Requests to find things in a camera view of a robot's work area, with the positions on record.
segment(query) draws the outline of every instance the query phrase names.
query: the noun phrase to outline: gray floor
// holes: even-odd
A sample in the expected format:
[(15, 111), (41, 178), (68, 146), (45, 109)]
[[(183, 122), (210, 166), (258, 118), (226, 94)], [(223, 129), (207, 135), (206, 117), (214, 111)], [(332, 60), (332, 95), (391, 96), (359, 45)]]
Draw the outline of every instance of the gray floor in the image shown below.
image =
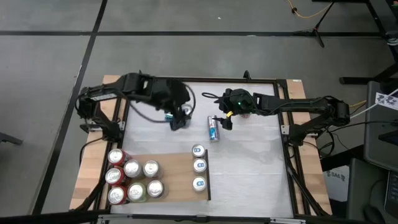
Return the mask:
[[(327, 5), (292, 2), (303, 15)], [(0, 30), (92, 30), (100, 4), (100, 0), (3, 0)], [(100, 30), (293, 31), (311, 28), (319, 18), (299, 19), (283, 0), (109, 0)], [(335, 4), (320, 30), (377, 28), (365, 5)], [(24, 140), (18, 147), (0, 144), (0, 216), (29, 212), (87, 41), (88, 37), (0, 36), (0, 131)], [(83, 86), (100, 84), (103, 75), (139, 69), (192, 77), (241, 77), (249, 70), (253, 78), (301, 79), (307, 97), (333, 95), (353, 104), (365, 99), (366, 87), (342, 86), (338, 77), (371, 77), (392, 63), (380, 39), (324, 41), (321, 49), (314, 39), (300, 37), (98, 37)], [(68, 209), (78, 151), (86, 139), (80, 123), (74, 114), (44, 212)], [(363, 141), (363, 127), (339, 135), (348, 147), (356, 146)], [(342, 150), (338, 144), (336, 151)]]

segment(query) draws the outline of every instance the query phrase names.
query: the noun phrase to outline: yellow cable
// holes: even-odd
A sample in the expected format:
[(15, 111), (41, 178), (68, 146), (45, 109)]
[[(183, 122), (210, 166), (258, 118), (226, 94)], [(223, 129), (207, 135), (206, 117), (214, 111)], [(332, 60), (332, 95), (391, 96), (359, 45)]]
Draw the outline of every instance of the yellow cable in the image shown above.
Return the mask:
[(361, 102), (359, 102), (359, 103), (356, 103), (356, 104), (354, 104), (354, 105), (350, 105), (349, 107), (356, 107), (356, 106), (362, 105), (362, 104), (364, 104), (364, 103), (366, 103), (366, 100), (361, 101)]
[[(294, 7), (293, 7), (292, 2), (291, 2), (290, 0), (287, 0), (287, 1), (289, 2), (290, 7), (293, 9)], [(314, 16), (317, 16), (317, 15), (319, 15), (319, 13), (321, 13), (321, 12), (327, 10), (331, 4), (332, 4), (332, 3), (330, 3), (327, 7), (325, 7), (325, 8), (322, 9), (321, 11), (319, 11), (319, 12), (317, 12), (317, 13), (315, 13), (314, 15), (311, 15), (311, 16), (302, 16), (302, 15), (300, 15), (297, 11), (294, 11), (294, 13), (296, 13), (296, 15), (299, 16), (299, 17), (302, 18), (302, 19), (309, 19), (309, 18), (314, 17)]]

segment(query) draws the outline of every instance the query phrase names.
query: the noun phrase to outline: wooden table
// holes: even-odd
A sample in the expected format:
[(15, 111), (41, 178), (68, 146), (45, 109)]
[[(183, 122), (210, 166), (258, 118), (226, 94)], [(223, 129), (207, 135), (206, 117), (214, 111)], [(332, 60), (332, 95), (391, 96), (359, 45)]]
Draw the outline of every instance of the wooden table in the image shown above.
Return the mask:
[[(103, 83), (115, 82), (118, 78), (118, 75), (105, 75)], [(289, 98), (305, 98), (303, 83), (301, 82), (301, 80), (287, 80), (287, 86), (289, 91)], [(279, 91), (280, 95), (283, 96), (283, 91), (281, 88)], [(109, 119), (112, 119), (115, 105), (116, 100), (101, 102), (101, 109)], [(122, 102), (121, 108), (119, 110), (120, 113), (118, 114), (120, 119), (122, 119), (124, 105), (125, 103)], [(310, 115), (309, 113), (293, 113), (293, 119), (296, 124), (302, 124), (310, 120)], [(284, 122), (285, 124), (288, 123), (286, 114), (284, 114)], [(87, 141), (92, 141), (94, 139), (100, 138), (101, 135), (102, 132), (100, 131), (89, 133)], [(307, 137), (305, 141), (314, 143), (316, 145), (314, 138)], [(72, 201), (70, 203), (71, 209), (79, 206), (98, 183), (101, 166), (104, 160), (105, 148), (106, 141), (98, 141), (86, 147), (76, 180)], [(325, 181), (323, 179), (323, 172), (320, 165), (317, 149), (311, 145), (304, 144), (300, 147), (300, 155), (303, 174), (305, 177), (305, 184), (307, 188), (309, 189), (315, 200), (322, 206), (322, 208), (326, 212), (331, 214), (330, 203), (326, 191)], [(107, 189), (108, 186), (105, 185), (103, 192), (107, 192)], [(298, 203), (298, 211), (300, 214), (304, 214), (301, 193), (296, 185), (295, 191)], [(100, 208), (105, 207), (106, 196), (106, 194), (102, 194), (101, 203), (99, 206)]]

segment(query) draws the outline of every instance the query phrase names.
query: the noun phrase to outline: white cable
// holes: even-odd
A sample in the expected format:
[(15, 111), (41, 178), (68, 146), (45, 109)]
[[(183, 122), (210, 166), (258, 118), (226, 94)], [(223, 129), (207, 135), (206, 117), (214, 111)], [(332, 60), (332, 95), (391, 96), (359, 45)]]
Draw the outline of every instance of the white cable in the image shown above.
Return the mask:
[(390, 93), (389, 95), (387, 95), (386, 97), (384, 97), (381, 101), (373, 104), (372, 106), (366, 108), (366, 110), (362, 110), (361, 112), (357, 113), (356, 115), (352, 115), (351, 117), (349, 117), (350, 119), (353, 119), (357, 116), (359, 116), (360, 114), (363, 114), (365, 112), (367, 112), (368, 110), (374, 108), (375, 106), (379, 105), (380, 103), (384, 102), (384, 100), (386, 100), (389, 96), (392, 96), (394, 93), (398, 92), (398, 89), (394, 90), (392, 93)]

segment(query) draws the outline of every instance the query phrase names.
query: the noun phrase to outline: wooden tray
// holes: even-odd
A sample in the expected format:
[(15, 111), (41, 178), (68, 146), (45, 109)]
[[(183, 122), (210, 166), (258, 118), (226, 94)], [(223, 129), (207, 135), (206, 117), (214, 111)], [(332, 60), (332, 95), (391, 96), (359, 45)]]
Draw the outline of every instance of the wooden tray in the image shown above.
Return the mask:
[[(132, 158), (142, 165), (149, 160), (154, 160), (159, 163), (160, 168), (162, 169), (162, 176), (158, 180), (164, 184), (165, 193), (167, 195), (162, 198), (152, 198), (148, 196), (148, 200), (146, 202), (194, 202), (211, 200), (207, 150), (205, 153), (207, 170), (200, 175), (206, 179), (207, 186), (206, 190), (199, 193), (192, 189), (192, 181), (196, 176), (198, 176), (193, 171), (193, 161), (195, 158), (192, 156), (192, 153), (133, 155)], [(141, 180), (131, 179), (131, 181), (127, 183), (127, 187), (129, 184), (135, 182), (141, 182), (147, 186), (149, 182), (154, 179), (157, 178), (146, 177)]]

